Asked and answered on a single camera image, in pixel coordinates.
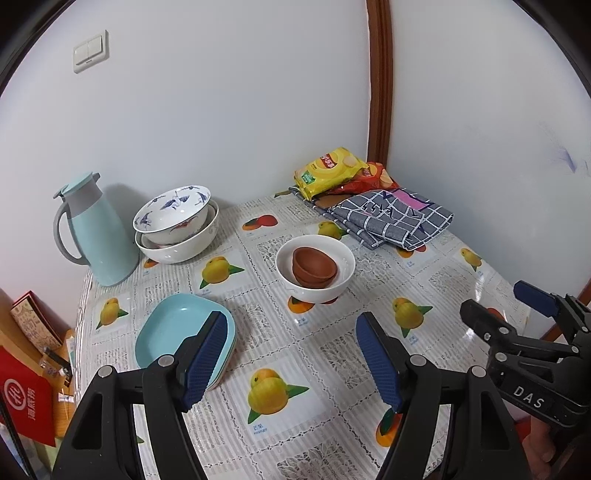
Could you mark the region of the person's right hand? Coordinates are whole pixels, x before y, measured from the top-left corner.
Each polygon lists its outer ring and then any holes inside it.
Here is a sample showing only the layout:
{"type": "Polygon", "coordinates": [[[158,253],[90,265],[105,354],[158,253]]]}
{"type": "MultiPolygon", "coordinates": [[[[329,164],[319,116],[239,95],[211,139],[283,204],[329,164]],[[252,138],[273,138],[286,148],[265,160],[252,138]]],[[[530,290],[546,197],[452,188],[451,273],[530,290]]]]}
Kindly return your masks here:
{"type": "Polygon", "coordinates": [[[532,478],[538,480],[557,479],[559,471],[573,454],[573,449],[567,448],[551,464],[556,449],[550,438],[550,426],[535,417],[531,418],[530,433],[523,440],[522,446],[532,478]]]}

